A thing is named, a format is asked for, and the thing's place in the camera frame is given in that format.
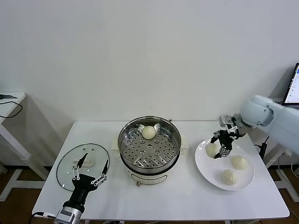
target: black cable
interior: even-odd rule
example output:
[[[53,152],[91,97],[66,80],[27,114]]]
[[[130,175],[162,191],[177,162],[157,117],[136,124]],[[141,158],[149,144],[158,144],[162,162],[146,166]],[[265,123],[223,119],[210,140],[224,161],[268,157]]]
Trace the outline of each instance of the black cable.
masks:
[[[264,141],[264,143],[267,143],[267,140],[269,139],[269,136],[266,138],[266,140]]]
[[[42,212],[42,211],[38,211],[38,212],[33,213],[33,214],[31,215],[29,221],[28,221],[28,224],[31,224],[32,219],[34,218],[35,215],[43,216],[43,212]]]
[[[267,149],[267,144],[266,144],[266,142],[267,142],[267,140],[269,139],[269,136],[266,138],[266,140],[262,143],[262,145],[254,145],[254,146],[257,146],[257,147],[259,147],[260,148],[260,152],[259,152],[259,154],[260,154],[260,157],[263,159],[264,158],[264,156],[265,156],[265,153],[266,153],[266,149]]]
[[[31,215],[30,219],[28,220],[28,224],[31,224],[32,219],[33,219],[34,216],[36,216],[36,215],[38,215],[38,216],[43,216],[43,215],[44,215],[44,212],[42,212],[42,211],[38,211],[38,212],[33,213],[33,214]]]
[[[0,118],[13,118],[13,117],[17,116],[17,115],[21,112],[21,110],[23,109],[23,106],[22,106],[21,104],[18,104],[18,103],[14,102],[14,101],[8,101],[8,102],[0,103],[0,105],[1,105],[1,104],[8,104],[8,103],[14,103],[14,104],[17,104],[17,105],[20,106],[21,108],[20,108],[20,110],[19,110],[15,115],[13,115],[13,116],[4,117],[4,116],[1,116],[1,115],[0,115]]]

